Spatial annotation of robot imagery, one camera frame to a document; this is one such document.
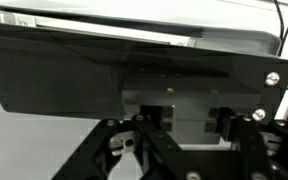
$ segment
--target screw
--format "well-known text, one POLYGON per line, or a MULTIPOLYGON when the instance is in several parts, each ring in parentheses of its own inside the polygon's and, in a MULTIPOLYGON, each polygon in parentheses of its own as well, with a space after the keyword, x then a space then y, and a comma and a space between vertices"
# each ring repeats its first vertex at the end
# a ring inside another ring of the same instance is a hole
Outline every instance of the screw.
POLYGON ((258 109, 252 115, 255 121, 262 121, 265 118, 265 116, 266 116, 266 112, 264 109, 258 109))
POLYGON ((138 116, 136 116, 136 120, 138 120, 138 121, 143 121, 145 118, 144 118, 144 116, 143 115, 138 115, 138 116))
POLYGON ((186 175, 186 180, 201 180, 201 176, 196 172, 189 172, 186 175))
POLYGON ((268 86, 275 86, 280 81, 280 75, 277 72, 271 72, 267 75, 265 83, 268 86))
POLYGON ((273 169, 274 171, 277 171, 277 170, 278 170, 278 167, 275 166, 274 164, 272 164, 272 169, 273 169))
POLYGON ((282 121, 276 121, 276 124, 279 126, 285 126, 286 125, 286 123, 282 122, 282 121))
POLYGON ((168 93, 174 93, 175 90, 174 90, 173 88, 167 88, 167 89, 166 89, 166 92, 168 92, 168 93))
POLYGON ((263 174, 255 172, 252 174, 252 180, 267 180, 267 178, 263 174))
POLYGON ((114 126, 114 124, 115 124, 115 121, 114 121, 114 120, 109 120, 109 121, 107 122, 107 125, 108 125, 108 126, 114 126))
POLYGON ((24 21, 21 21, 21 22, 20 22, 20 25, 21 25, 21 26, 28 26, 28 24, 27 24, 26 22, 24 22, 24 21))
POLYGON ((245 121, 251 121, 251 120, 252 120, 251 118, 249 118, 249 117, 247 117, 247 116, 244 116, 243 119, 244 119, 245 121))

